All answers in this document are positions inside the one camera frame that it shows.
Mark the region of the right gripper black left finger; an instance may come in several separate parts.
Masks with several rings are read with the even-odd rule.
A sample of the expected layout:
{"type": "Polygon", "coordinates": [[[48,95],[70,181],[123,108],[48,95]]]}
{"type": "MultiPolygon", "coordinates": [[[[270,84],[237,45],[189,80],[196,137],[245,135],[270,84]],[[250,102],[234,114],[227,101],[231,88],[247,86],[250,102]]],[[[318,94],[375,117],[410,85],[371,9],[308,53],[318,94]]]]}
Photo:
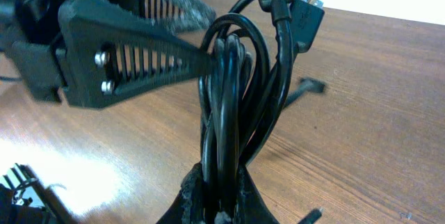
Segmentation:
{"type": "Polygon", "coordinates": [[[206,224],[202,164],[196,163],[183,178],[181,188],[156,224],[206,224]]]}

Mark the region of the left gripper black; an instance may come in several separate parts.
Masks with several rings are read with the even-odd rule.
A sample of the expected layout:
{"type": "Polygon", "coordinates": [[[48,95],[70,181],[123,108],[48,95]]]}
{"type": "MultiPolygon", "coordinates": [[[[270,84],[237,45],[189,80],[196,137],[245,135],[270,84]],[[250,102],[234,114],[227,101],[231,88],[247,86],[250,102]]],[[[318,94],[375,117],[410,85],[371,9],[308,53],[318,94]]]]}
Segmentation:
{"type": "Polygon", "coordinates": [[[11,59],[33,98],[60,102],[66,86],[56,49],[62,37],[58,10],[65,0],[1,0],[1,52],[11,59]]]}

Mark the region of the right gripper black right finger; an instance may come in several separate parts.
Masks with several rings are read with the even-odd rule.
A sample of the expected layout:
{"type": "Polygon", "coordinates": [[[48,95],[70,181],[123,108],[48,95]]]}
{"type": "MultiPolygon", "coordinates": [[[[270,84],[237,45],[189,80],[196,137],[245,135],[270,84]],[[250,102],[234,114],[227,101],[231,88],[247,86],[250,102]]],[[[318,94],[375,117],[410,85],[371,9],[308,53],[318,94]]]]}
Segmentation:
{"type": "Polygon", "coordinates": [[[236,195],[236,223],[278,224],[256,188],[247,168],[238,167],[238,193],[236,195]]]}

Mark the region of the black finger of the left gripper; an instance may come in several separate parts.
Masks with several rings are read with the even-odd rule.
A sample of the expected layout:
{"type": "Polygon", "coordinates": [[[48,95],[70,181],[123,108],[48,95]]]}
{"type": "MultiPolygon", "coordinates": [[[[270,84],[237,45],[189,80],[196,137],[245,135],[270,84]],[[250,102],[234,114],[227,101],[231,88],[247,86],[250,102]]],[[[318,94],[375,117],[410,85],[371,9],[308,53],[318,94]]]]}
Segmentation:
{"type": "Polygon", "coordinates": [[[105,0],[66,0],[58,23],[68,103],[103,109],[157,88],[210,74],[204,50],[105,0]]]}
{"type": "Polygon", "coordinates": [[[117,4],[173,34],[207,29],[216,19],[215,10],[201,0],[117,0],[117,4]]]}

